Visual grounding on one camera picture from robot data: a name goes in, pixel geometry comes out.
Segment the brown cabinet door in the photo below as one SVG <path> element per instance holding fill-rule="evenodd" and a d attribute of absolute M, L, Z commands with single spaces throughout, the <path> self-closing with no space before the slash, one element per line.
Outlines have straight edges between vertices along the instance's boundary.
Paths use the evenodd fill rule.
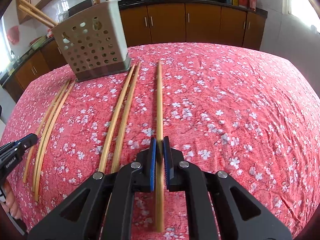
<path fill-rule="evenodd" d="M 186 41 L 184 3 L 154 4 L 147 8 L 153 44 Z"/>
<path fill-rule="evenodd" d="M 37 78 L 36 72 L 32 67 L 31 60 L 28 60 L 15 74 L 24 90 L 26 90 L 28 85 Z"/>
<path fill-rule="evenodd" d="M 246 12 L 228 7 L 221 8 L 221 44 L 242 47 L 246 17 Z"/>
<path fill-rule="evenodd" d="M 264 31 L 265 18 L 252 12 L 247 15 L 247 27 L 244 34 L 243 47 L 259 50 Z"/>
<path fill-rule="evenodd" d="M 32 69 L 36 73 L 37 77 L 40 77 L 44 74 L 50 72 L 50 69 L 42 56 L 40 51 L 36 52 L 30 59 Z"/>
<path fill-rule="evenodd" d="M 67 64 L 55 40 L 41 48 L 41 53 L 50 70 L 54 70 Z"/>
<path fill-rule="evenodd" d="M 186 41 L 219 42 L 221 6 L 186 3 Z"/>
<path fill-rule="evenodd" d="M 128 47 L 151 44 L 146 6 L 121 10 L 120 15 Z"/>

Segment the red floral tablecloth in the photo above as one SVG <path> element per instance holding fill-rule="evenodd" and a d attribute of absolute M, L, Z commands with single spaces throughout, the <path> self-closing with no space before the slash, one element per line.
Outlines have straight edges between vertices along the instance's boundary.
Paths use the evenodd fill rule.
<path fill-rule="evenodd" d="M 133 161 L 155 136 L 156 63 L 161 59 L 164 135 L 171 145 L 204 171 L 230 173 L 297 235 L 320 200 L 320 100 L 301 73 L 280 57 L 214 44 L 137 46 L 129 54 L 142 65 L 121 165 Z M 47 147 L 39 203 L 31 191 L 34 156 L 27 184 L 22 182 L 25 160 L 10 175 L 28 229 L 97 170 L 126 75 L 76 83 Z M 67 65 L 33 81 L 17 103 L 1 145 L 35 132 L 70 77 L 74 74 Z M 111 160 L 109 154 L 107 173 Z M 186 215 L 184 194 L 166 191 L 166 231 L 154 233 L 152 195 L 136 194 L 132 239 L 188 238 Z"/>

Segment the black countertop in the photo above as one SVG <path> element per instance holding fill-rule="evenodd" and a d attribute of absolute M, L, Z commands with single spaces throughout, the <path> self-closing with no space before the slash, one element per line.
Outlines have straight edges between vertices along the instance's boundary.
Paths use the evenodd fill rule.
<path fill-rule="evenodd" d="M 178 3 L 178 2 L 213 4 L 213 5 L 219 5 L 219 6 L 225 6 L 225 7 L 237 9 L 244 12 L 256 13 L 264 17 L 265 19 L 267 19 L 268 17 L 268 11 L 265 11 L 263 9 L 257 8 L 256 11 L 253 11 L 251 9 L 226 4 L 225 0 L 123 0 L 123 1 L 119 1 L 119 9 L 122 10 L 122 9 L 136 7 L 136 6 L 151 5 L 151 4 L 158 4 L 158 3 Z"/>

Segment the metal screw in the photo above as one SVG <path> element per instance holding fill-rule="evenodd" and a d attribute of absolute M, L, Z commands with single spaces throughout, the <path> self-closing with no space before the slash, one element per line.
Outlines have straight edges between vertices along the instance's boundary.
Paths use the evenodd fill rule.
<path fill-rule="evenodd" d="M 98 172 L 95 172 L 92 176 L 94 179 L 102 179 L 103 177 L 103 173 L 98 171 Z"/>
<path fill-rule="evenodd" d="M 179 166 L 182 168 L 187 168 L 187 167 L 189 167 L 189 163 L 186 161 L 181 161 L 181 162 L 179 162 Z"/>
<path fill-rule="evenodd" d="M 225 179 L 226 177 L 228 177 L 228 173 L 226 173 L 225 171 L 218 171 L 218 177 Z"/>
<path fill-rule="evenodd" d="M 140 167 L 141 167 L 141 163 L 139 163 L 139 162 L 131 163 L 131 168 L 133 168 L 133 169 L 138 169 Z"/>

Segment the perforated utensil holder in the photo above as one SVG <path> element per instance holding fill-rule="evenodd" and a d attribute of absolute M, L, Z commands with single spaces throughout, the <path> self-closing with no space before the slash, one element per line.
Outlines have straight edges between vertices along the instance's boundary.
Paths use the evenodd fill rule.
<path fill-rule="evenodd" d="M 87 8 L 52 28 L 62 55 L 78 82 L 130 68 L 118 1 Z"/>

